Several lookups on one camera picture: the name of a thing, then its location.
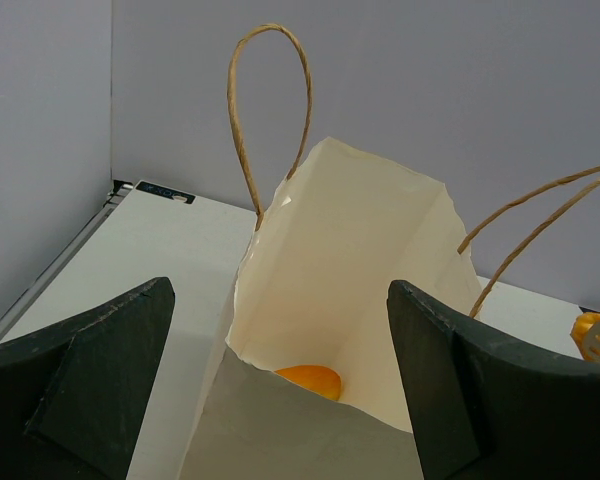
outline gift bag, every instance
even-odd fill
[[[271,206],[251,176],[236,107],[236,62],[268,30],[300,55],[308,109],[301,147]],[[299,166],[311,115],[305,53],[263,25],[236,47],[227,97],[236,151],[257,213],[209,359],[182,480],[422,478],[387,321],[404,278],[460,312],[481,292],[445,186],[332,138]],[[332,401],[277,369],[336,371]]]

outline gray wall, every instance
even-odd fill
[[[237,40],[279,22],[315,81],[310,144],[327,135],[448,184],[468,227],[549,180],[600,164],[600,0],[117,0],[114,177],[248,206],[225,85]],[[239,65],[248,149],[265,200],[295,155],[303,78],[279,34]],[[489,275],[575,192],[565,187],[474,243]],[[600,190],[509,270],[514,285],[600,308]]]
[[[0,317],[110,183],[111,0],[0,0]]]

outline white table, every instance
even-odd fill
[[[187,205],[134,190],[2,339],[88,310],[153,277],[171,279],[176,292],[171,330],[129,479],[177,477],[218,314],[254,223],[252,212],[201,197]],[[195,299],[191,292],[197,292]],[[574,304],[498,284],[481,319],[579,358],[569,337],[579,313]]]

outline bag handle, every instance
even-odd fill
[[[569,175],[568,177],[563,177],[563,178],[555,180],[551,183],[547,183],[546,185],[543,185],[542,187],[538,188],[537,190],[534,190],[533,192],[530,192],[530,193],[518,198],[517,200],[514,200],[511,203],[508,203],[507,205],[500,208],[499,210],[496,210],[491,216],[489,216],[489,218],[487,218],[484,222],[482,222],[480,225],[478,225],[476,228],[474,228],[471,231],[471,233],[469,233],[466,236],[464,241],[458,247],[458,253],[462,254],[462,252],[464,252],[466,250],[466,248],[469,245],[469,243],[471,242],[471,240],[473,240],[476,237],[476,235],[478,235],[482,231],[483,228],[485,228],[487,225],[489,225],[491,222],[493,222],[496,218],[498,218],[500,215],[502,215],[507,210],[509,210],[513,207],[516,207],[522,203],[525,203],[527,200],[530,200],[533,197],[546,192],[547,190],[551,190],[552,188],[559,187],[561,185],[566,185],[566,184],[574,182],[582,177],[586,177],[586,176],[589,176],[589,175],[592,175],[592,174],[598,173],[598,172],[600,172],[600,166],[594,167],[594,168],[589,168],[588,170],[584,170],[580,173],[576,173],[574,175]],[[471,309],[471,313],[469,313],[470,317],[474,318],[478,314],[478,312],[482,308],[482,304],[484,303],[485,298],[487,297],[487,295],[489,295],[489,293],[493,289],[493,286],[495,285],[495,283],[498,281],[498,279],[503,274],[503,272],[507,269],[507,267],[509,265],[511,265],[511,263],[516,259],[516,257],[518,255],[520,255],[520,253],[522,253],[522,251],[525,248],[527,248],[527,246],[533,240],[535,240],[535,238],[538,235],[540,235],[549,225],[551,225],[553,222],[555,222],[567,210],[569,210],[571,207],[573,207],[576,203],[578,203],[580,200],[582,200],[584,197],[586,197],[589,193],[591,193],[593,190],[595,190],[599,186],[600,186],[600,177],[597,178],[595,181],[591,182],[586,187],[584,187],[576,195],[571,197],[564,205],[562,205],[555,212],[553,212],[551,215],[549,215],[549,217],[544,222],[542,222],[538,227],[536,227],[536,229],[533,232],[531,232],[531,234],[527,238],[525,238],[522,242],[520,242],[520,244],[509,254],[509,256],[504,260],[504,262],[502,262],[502,265],[500,265],[500,267],[498,267],[498,269],[496,270],[496,273],[493,274],[493,277],[491,278],[491,280],[489,281],[487,286],[484,287],[484,290],[482,290],[482,293],[476,300],[476,303],[473,305],[473,308]]]
[[[229,122],[231,124],[231,133],[233,135],[233,144],[236,147],[236,153],[238,154],[238,159],[240,160],[240,165],[242,166],[242,171],[244,173],[244,178],[247,181],[247,187],[249,188],[249,194],[251,195],[251,200],[253,202],[253,206],[255,207],[256,215],[258,216],[255,228],[256,232],[260,229],[262,220],[264,220],[264,209],[262,208],[262,203],[260,202],[258,188],[256,187],[256,183],[253,180],[253,176],[251,174],[251,168],[249,166],[247,151],[244,147],[242,125],[240,123],[240,119],[238,118],[238,107],[236,105],[236,64],[238,62],[240,54],[242,53],[242,49],[244,48],[246,43],[256,35],[259,35],[263,32],[267,32],[269,30],[281,32],[285,34],[289,40],[291,40],[291,43],[293,43],[293,46],[296,48],[296,51],[300,56],[300,62],[302,62],[302,70],[304,71],[304,78],[307,86],[307,115],[304,121],[302,140],[300,141],[300,148],[298,149],[296,159],[293,162],[293,165],[291,165],[291,169],[287,174],[287,180],[289,180],[293,176],[293,174],[298,168],[298,165],[300,164],[300,158],[302,157],[302,152],[304,150],[305,143],[307,142],[307,135],[309,134],[309,125],[311,124],[311,107],[313,105],[313,87],[311,83],[311,72],[309,71],[307,56],[304,52],[304,49],[302,48],[302,45],[300,45],[300,42],[293,35],[293,33],[291,33],[282,25],[278,25],[275,23],[267,23],[265,25],[260,25],[259,27],[254,28],[242,40],[238,42],[238,45],[236,45],[236,48],[233,52],[233,56],[231,57],[231,62],[229,63],[229,79],[227,82],[227,103],[229,105]]]

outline black label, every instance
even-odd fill
[[[153,183],[147,182],[140,182],[136,186],[136,190],[141,190],[143,192],[151,193],[152,195],[168,198],[169,200],[180,201],[182,203],[193,203],[196,198],[195,195],[191,195],[190,193],[180,192],[178,190],[174,190],[173,188],[161,187],[160,185],[154,185]]]

